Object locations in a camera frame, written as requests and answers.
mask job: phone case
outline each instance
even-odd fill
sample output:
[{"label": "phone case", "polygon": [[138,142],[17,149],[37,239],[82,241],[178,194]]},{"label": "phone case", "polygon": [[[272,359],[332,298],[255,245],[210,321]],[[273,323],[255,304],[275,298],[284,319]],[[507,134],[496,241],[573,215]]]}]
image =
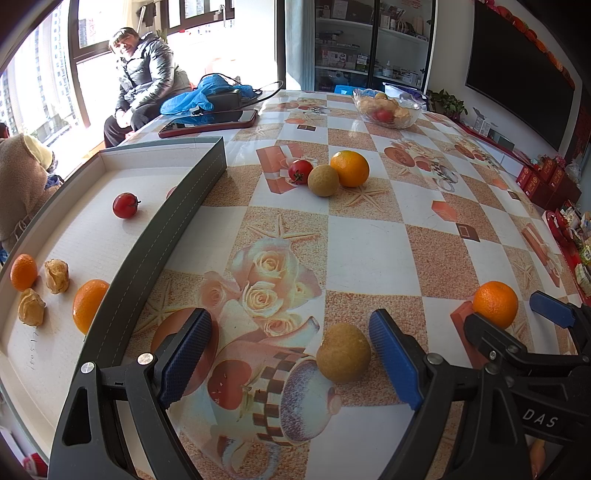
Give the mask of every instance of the phone case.
[{"label": "phone case", "polygon": [[169,137],[178,137],[179,135],[191,135],[191,134],[198,134],[201,132],[213,132],[217,130],[230,130],[234,128],[249,128],[252,127],[258,117],[258,110],[254,110],[255,114],[252,116],[252,119],[248,122],[228,122],[227,124],[207,124],[207,125],[196,125],[195,127],[188,127],[188,128],[181,128],[178,130],[169,130],[165,131],[162,129],[158,136],[160,138],[169,138]]}]

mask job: cabinet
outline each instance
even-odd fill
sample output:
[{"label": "cabinet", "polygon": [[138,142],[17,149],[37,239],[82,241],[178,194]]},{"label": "cabinet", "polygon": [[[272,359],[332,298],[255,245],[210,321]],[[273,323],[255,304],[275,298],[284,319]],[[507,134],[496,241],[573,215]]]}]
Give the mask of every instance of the cabinet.
[{"label": "cabinet", "polygon": [[435,17],[436,0],[316,0],[315,90],[424,91]]}]

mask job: blue plastic bag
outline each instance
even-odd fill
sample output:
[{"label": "blue plastic bag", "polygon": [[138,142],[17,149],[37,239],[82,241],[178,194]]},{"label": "blue plastic bag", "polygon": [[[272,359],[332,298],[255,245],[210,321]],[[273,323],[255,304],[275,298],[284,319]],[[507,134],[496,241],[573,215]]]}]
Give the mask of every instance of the blue plastic bag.
[{"label": "blue plastic bag", "polygon": [[163,115],[177,115],[197,107],[211,111],[213,110],[213,104],[207,101],[208,95],[235,89],[239,89],[242,96],[246,98],[256,97],[256,93],[250,85],[230,85],[222,76],[214,74],[201,80],[197,88],[192,92],[181,93],[166,100],[160,107],[160,113]]}]

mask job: shiny black jacket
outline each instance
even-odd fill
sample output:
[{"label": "shiny black jacket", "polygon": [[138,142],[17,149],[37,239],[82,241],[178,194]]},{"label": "shiny black jacket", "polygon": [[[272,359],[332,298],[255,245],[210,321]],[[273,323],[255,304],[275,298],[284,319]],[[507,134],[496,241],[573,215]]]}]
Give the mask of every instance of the shiny black jacket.
[{"label": "shiny black jacket", "polygon": [[173,51],[156,34],[141,37],[129,60],[117,61],[119,100],[115,110],[136,109],[183,92],[190,92],[189,78],[174,62]]}]

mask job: woman's hair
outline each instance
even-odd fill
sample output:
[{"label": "woman's hair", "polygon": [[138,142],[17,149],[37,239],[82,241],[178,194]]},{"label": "woman's hair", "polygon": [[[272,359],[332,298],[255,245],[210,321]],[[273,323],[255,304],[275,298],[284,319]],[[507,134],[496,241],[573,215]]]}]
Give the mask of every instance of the woman's hair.
[{"label": "woman's hair", "polygon": [[113,45],[115,45],[118,41],[121,41],[122,38],[131,35],[132,37],[139,38],[139,34],[131,27],[123,27],[118,30],[115,35],[109,40],[109,48],[113,51]]}]

